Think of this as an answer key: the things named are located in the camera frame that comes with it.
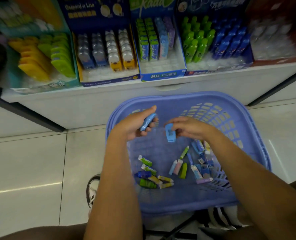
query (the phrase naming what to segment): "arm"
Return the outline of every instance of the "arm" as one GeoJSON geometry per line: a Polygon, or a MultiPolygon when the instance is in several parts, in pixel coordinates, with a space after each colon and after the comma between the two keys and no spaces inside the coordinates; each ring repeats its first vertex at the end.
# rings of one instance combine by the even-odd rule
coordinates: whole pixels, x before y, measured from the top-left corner
{"type": "Polygon", "coordinates": [[[267,238],[296,239],[295,189],[253,161],[215,127],[189,117],[169,123],[174,123],[178,136],[209,143],[236,197],[267,238]]]}
{"type": "Polygon", "coordinates": [[[138,128],[155,110],[153,106],[141,113],[133,113],[110,132],[84,239],[142,239],[141,212],[130,169],[127,141],[136,136],[146,136],[151,131],[149,127],[142,132],[138,128]]]}

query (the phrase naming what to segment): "right hand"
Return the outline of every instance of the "right hand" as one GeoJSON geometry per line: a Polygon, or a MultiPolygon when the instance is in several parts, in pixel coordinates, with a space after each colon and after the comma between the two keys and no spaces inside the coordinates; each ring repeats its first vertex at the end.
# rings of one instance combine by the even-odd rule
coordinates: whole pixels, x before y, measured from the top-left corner
{"type": "Polygon", "coordinates": [[[174,124],[171,129],[176,131],[177,137],[184,136],[197,140],[205,140],[210,130],[215,129],[213,126],[192,117],[173,118],[166,124],[170,123],[174,124]]]}

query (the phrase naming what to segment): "white sneaker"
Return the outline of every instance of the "white sneaker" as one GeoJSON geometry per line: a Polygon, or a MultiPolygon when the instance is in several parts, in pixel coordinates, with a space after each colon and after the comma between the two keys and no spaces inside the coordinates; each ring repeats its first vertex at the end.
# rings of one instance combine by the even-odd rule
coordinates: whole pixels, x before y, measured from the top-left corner
{"type": "Polygon", "coordinates": [[[99,181],[100,181],[100,174],[97,174],[93,176],[87,184],[86,199],[87,199],[88,206],[90,208],[89,214],[91,212],[91,208],[96,197],[99,181]]]}

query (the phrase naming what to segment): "forearm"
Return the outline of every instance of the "forearm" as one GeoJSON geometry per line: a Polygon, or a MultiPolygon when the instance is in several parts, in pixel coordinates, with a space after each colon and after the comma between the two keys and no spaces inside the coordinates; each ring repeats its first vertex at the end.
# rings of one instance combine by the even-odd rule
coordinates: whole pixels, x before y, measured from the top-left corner
{"type": "Polygon", "coordinates": [[[84,239],[142,239],[142,219],[127,152],[127,138],[112,130],[84,239]]]}
{"type": "Polygon", "coordinates": [[[287,229],[296,219],[296,190],[253,161],[220,131],[208,129],[205,140],[254,223],[270,239],[293,237],[294,230],[287,229]]]}

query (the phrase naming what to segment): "purple plastic basket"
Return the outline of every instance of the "purple plastic basket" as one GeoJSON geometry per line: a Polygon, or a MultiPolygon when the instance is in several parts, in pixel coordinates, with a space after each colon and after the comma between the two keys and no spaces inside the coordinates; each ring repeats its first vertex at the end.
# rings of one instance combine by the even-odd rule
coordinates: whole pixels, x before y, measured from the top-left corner
{"type": "MultiPolygon", "coordinates": [[[[152,161],[157,175],[171,177],[174,186],[165,189],[145,189],[135,185],[140,208],[144,216],[158,216],[195,211],[208,207],[222,207],[238,203],[230,183],[220,164],[215,160],[211,174],[214,180],[196,184],[194,174],[188,167],[186,179],[169,176],[169,169],[178,159],[191,139],[181,137],[169,143],[163,124],[174,117],[189,116],[217,127],[253,160],[271,171],[269,155],[247,109],[235,98],[221,92],[208,91],[172,96],[146,96],[129,99],[120,104],[110,115],[106,126],[106,139],[112,128],[131,113],[157,105],[159,124],[146,137],[127,143],[133,173],[140,171],[139,155],[152,161]]],[[[189,149],[195,164],[198,155],[189,149]]]]}

